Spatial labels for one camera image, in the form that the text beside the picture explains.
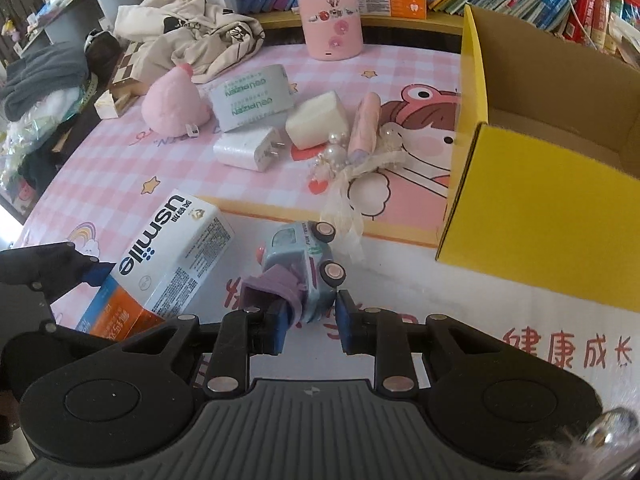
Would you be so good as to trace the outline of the grey folded cloth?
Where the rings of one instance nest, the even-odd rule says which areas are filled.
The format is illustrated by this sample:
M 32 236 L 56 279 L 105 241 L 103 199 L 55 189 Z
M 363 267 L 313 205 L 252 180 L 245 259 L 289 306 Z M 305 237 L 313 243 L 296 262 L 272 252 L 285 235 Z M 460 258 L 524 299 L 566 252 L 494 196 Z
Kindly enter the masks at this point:
M 6 84 L 1 88 L 4 116 L 9 122 L 17 122 L 52 92 L 81 87 L 88 77 L 80 44 L 60 42 L 27 53 L 6 69 Z

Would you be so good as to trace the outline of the pink checkered desk mat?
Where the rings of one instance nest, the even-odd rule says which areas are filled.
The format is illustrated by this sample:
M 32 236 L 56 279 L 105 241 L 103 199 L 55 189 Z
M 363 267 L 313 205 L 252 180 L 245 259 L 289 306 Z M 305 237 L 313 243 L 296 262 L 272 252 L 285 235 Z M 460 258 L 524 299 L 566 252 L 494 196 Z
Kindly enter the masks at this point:
M 409 84 L 452 91 L 457 55 L 369 46 L 351 60 L 323 63 L 303 46 L 261 50 L 243 72 L 280 64 L 296 99 L 336 92 L 348 110 L 375 92 L 397 100 Z M 214 200 L 235 238 L 191 304 L 204 322 L 220 320 L 238 302 L 242 278 L 259 266 L 256 250 L 282 207 L 305 219 L 323 205 L 311 192 L 308 155 L 283 153 L 263 172 L 221 165 L 215 125 L 193 139 L 151 131 L 137 107 L 99 124 L 66 162 L 24 224 L 21 245 L 69 240 L 86 254 L 116 261 L 172 191 Z M 408 322 L 442 313 L 541 359 L 563 365 L 597 390 L 606 406 L 639 404 L 637 313 L 562 296 L 446 266 L 431 246 L 365 237 L 363 260 L 346 263 L 346 287 L 357 304 L 397 311 Z

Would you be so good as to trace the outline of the pink tube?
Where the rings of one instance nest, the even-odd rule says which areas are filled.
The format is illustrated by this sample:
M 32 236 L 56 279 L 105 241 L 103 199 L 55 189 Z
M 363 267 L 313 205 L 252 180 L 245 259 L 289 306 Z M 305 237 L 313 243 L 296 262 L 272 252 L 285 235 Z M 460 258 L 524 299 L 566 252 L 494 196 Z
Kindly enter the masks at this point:
M 380 96 L 375 92 L 367 93 L 358 106 L 349 138 L 347 155 L 353 165 L 361 164 L 375 151 L 380 114 Z

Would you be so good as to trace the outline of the wooden chess board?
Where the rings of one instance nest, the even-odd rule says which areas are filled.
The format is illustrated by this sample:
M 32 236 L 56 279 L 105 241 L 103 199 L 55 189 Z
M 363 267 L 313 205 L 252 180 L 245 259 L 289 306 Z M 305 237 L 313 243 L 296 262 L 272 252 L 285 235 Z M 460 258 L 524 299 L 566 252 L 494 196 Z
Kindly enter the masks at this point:
M 120 56 L 107 90 L 117 100 L 122 96 L 144 96 L 149 86 L 134 78 L 134 62 L 139 57 L 140 42 L 130 42 Z

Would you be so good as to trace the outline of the blue toy car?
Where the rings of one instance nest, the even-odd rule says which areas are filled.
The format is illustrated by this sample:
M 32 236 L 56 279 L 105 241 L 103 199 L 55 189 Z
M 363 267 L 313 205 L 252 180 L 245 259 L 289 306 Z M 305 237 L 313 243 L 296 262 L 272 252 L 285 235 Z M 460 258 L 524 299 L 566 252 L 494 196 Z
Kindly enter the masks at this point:
M 325 221 L 277 228 L 258 248 L 262 273 L 244 278 L 240 305 L 265 309 L 282 300 L 290 325 L 322 318 L 346 280 L 346 270 L 334 260 L 330 247 L 335 237 L 334 225 Z

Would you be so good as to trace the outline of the pink plush toy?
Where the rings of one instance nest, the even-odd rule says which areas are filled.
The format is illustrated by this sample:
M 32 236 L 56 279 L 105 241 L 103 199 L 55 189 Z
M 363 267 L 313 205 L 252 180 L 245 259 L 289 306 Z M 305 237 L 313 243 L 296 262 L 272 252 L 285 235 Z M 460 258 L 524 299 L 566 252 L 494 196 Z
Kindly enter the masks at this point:
M 141 105 L 146 125 L 165 138 L 198 136 L 212 108 L 192 81 L 189 64 L 180 64 L 152 84 Z

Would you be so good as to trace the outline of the pearl lace hair accessory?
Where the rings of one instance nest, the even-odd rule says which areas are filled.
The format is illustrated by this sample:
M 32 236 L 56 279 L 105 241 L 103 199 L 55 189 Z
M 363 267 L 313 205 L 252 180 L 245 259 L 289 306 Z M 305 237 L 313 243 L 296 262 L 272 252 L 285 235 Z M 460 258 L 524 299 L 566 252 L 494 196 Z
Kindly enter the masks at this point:
M 334 226 L 336 250 L 351 262 L 364 259 L 364 214 L 348 197 L 349 187 L 376 170 L 399 166 L 405 158 L 394 129 L 353 126 L 351 133 L 331 133 L 329 144 L 314 159 L 309 182 L 328 185 L 320 220 Z

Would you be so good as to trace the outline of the small white paper box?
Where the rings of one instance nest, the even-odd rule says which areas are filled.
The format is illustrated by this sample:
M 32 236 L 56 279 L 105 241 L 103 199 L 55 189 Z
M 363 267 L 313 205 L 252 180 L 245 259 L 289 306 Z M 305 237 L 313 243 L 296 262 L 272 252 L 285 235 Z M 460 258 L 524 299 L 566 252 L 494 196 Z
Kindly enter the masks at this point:
M 94 102 L 94 109 L 102 120 L 116 119 L 122 117 L 137 99 L 130 92 L 114 96 L 110 90 L 106 90 Z

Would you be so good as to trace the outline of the white usmile toothpaste box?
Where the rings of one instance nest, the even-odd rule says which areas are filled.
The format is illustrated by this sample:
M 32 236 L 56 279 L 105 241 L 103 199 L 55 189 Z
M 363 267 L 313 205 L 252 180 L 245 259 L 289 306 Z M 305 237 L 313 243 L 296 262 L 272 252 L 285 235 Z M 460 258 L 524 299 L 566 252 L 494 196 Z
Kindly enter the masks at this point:
M 114 264 L 76 330 L 122 341 L 182 315 L 233 239 L 217 206 L 172 191 Z

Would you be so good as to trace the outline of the white sponge block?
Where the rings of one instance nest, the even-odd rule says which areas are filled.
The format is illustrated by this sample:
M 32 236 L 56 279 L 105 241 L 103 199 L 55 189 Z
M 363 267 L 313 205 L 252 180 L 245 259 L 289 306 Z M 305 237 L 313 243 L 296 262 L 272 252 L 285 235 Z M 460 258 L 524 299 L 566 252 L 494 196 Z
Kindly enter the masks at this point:
M 342 101 L 329 91 L 294 107 L 285 131 L 298 150 L 306 150 L 328 142 L 331 133 L 348 133 L 349 121 Z

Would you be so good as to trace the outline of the yellow cardboard box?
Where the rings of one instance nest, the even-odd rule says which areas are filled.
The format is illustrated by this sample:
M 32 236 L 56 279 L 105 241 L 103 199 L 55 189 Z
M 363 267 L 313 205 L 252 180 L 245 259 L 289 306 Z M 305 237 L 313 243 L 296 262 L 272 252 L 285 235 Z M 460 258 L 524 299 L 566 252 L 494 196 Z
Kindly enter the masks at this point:
M 639 307 L 639 73 L 513 16 L 464 11 L 436 257 Z

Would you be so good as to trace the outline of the orange white small box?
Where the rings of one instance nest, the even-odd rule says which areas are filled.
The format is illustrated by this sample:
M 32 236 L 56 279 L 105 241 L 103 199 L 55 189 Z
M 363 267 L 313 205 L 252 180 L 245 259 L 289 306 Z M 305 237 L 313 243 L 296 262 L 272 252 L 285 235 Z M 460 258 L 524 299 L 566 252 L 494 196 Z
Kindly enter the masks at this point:
M 427 0 L 358 0 L 362 15 L 424 20 Z

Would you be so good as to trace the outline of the pink cylindrical container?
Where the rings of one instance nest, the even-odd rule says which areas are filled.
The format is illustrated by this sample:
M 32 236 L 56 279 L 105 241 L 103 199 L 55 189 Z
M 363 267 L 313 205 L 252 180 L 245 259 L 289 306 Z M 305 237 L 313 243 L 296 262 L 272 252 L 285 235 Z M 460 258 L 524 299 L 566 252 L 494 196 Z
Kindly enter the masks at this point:
M 305 44 L 319 61 L 341 61 L 363 49 L 358 0 L 297 0 Z

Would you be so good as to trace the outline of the beige hoodie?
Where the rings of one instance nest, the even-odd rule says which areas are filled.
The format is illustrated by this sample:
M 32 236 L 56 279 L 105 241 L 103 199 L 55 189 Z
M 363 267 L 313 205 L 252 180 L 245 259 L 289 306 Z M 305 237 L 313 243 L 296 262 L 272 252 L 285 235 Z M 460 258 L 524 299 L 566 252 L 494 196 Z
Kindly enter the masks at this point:
M 193 82 L 206 84 L 254 56 L 265 40 L 256 18 L 206 0 L 143 0 L 120 6 L 114 33 L 140 44 L 131 75 L 145 84 L 181 64 L 191 66 Z

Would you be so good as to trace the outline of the white power adapter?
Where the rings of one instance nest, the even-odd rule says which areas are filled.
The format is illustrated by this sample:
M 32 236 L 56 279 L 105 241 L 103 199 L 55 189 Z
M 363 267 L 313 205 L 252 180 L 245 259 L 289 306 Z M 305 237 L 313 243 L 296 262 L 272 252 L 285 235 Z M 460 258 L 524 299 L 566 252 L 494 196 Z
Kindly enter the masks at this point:
M 223 133 L 213 150 L 223 165 L 264 172 L 285 148 L 279 130 L 263 126 Z

